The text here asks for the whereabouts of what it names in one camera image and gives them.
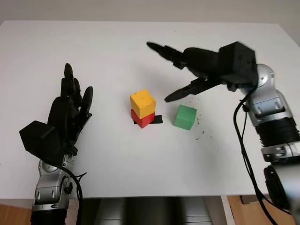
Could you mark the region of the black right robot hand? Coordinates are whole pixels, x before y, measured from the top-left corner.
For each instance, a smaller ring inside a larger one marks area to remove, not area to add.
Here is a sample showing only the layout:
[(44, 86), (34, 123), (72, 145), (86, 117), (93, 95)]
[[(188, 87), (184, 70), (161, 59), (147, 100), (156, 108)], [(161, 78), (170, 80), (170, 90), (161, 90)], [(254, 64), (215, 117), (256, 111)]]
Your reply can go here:
[(197, 78), (181, 89), (176, 90), (165, 98), (165, 102), (172, 102), (185, 98), (188, 95), (197, 95), (215, 86), (224, 84), (229, 90), (235, 91), (232, 82), (221, 76), (221, 67), (218, 61), (218, 53), (196, 47), (186, 48), (180, 52), (167, 45), (159, 45), (147, 42), (147, 46), (157, 52), (173, 66), (182, 70), (187, 68)]

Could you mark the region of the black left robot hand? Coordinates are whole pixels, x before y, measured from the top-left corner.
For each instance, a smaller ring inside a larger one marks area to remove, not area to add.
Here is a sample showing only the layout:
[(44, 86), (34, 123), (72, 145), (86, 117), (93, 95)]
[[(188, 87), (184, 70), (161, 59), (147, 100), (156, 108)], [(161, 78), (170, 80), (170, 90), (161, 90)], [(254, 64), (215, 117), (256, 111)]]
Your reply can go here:
[(75, 143), (92, 116), (92, 99), (93, 87), (87, 87), (82, 96), (79, 81), (74, 77), (71, 65), (66, 63), (60, 96), (53, 101), (47, 121), (47, 124), (58, 130), (61, 148), (65, 154), (77, 155)]

